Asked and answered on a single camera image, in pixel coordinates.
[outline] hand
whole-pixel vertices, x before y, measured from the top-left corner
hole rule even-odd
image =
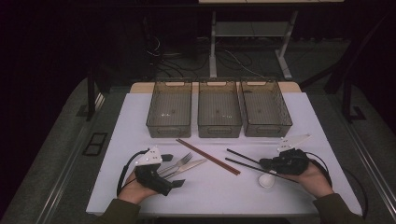
[[[125,183],[129,183],[129,184],[127,184],[120,192],[119,195],[120,200],[129,203],[139,204],[147,197],[158,193],[155,190],[143,187],[143,185],[141,185],[135,179],[136,177],[134,175],[134,170],[133,170],[125,181]]]
[[[314,195],[316,198],[321,198],[334,193],[329,182],[327,182],[326,177],[312,162],[309,162],[308,168],[300,175],[282,176],[287,179],[297,181],[308,193]]]

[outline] sleeve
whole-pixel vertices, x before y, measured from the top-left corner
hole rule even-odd
[[[362,217],[352,213],[344,200],[337,193],[330,194],[314,201],[323,223],[361,224],[366,223]]]
[[[92,224],[133,224],[137,221],[139,210],[140,206],[137,204],[113,199],[107,210]]]

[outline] plastic bin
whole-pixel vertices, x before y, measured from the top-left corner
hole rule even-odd
[[[146,125],[152,138],[191,136],[191,78],[157,78]]]
[[[292,121],[274,77],[241,77],[239,100],[247,137],[284,137]]]
[[[242,117],[235,78],[200,78],[198,97],[199,137],[239,137]]]

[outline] white table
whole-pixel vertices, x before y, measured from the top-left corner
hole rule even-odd
[[[287,136],[310,133],[312,136],[300,149],[319,155],[326,161],[333,189],[340,193],[352,212],[361,215],[361,206],[349,186],[335,158],[332,148],[318,122],[318,118],[305,93],[287,92],[284,98],[293,126]],[[111,137],[106,156],[92,192],[87,212],[101,215],[116,198],[116,188],[123,165],[137,151],[158,146],[162,154],[173,154],[174,159],[164,167],[191,152],[176,139],[151,138],[146,127],[150,93],[129,93]],[[230,152],[230,148],[253,159],[273,158],[278,138],[247,138],[241,132],[235,139],[202,139],[197,127],[198,94],[192,95],[192,121],[190,138],[183,139],[215,158],[225,161],[241,171],[233,175],[212,161],[207,161],[172,179],[186,179],[183,187],[172,189],[167,197],[155,195],[141,203],[143,217],[296,217],[316,216],[314,198],[300,185],[277,179],[270,189],[260,186],[262,173],[224,160],[226,157],[251,164]],[[192,161],[202,156],[192,152]]]

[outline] dark background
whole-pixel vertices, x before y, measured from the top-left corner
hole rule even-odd
[[[336,8],[301,8],[292,37],[294,41],[361,39],[387,11],[394,11],[391,3],[346,0]],[[279,11],[274,9],[267,15],[276,19]],[[390,13],[385,18],[349,75],[396,133],[396,35],[391,31],[396,24],[395,15]],[[178,45],[193,54],[191,43],[196,36],[210,35],[209,23],[210,12],[150,16],[123,9],[75,9],[63,0],[2,1],[0,83],[4,133],[0,149],[0,217],[67,97],[87,76],[90,66],[100,74],[97,84],[101,91],[151,80],[155,61],[146,53],[153,45],[147,34],[168,37],[168,45]]]

